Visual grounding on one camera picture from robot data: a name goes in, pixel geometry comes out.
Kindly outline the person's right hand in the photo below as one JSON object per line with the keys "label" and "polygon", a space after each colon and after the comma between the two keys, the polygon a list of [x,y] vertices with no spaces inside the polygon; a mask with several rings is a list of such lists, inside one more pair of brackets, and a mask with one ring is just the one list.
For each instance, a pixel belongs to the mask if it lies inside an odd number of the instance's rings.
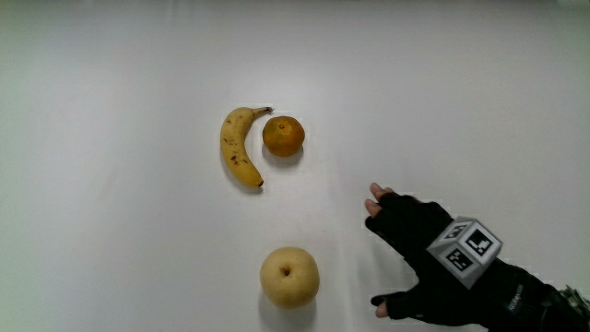
{"label": "person's right hand", "polygon": [[524,269],[495,259],[476,284],[467,289],[427,247],[451,223],[434,202],[401,196],[371,185],[366,200],[366,227],[384,239],[413,268],[419,283],[410,290],[371,299],[376,315],[405,318],[440,326],[477,324],[490,331],[538,331],[549,315],[544,307],[549,286]]}

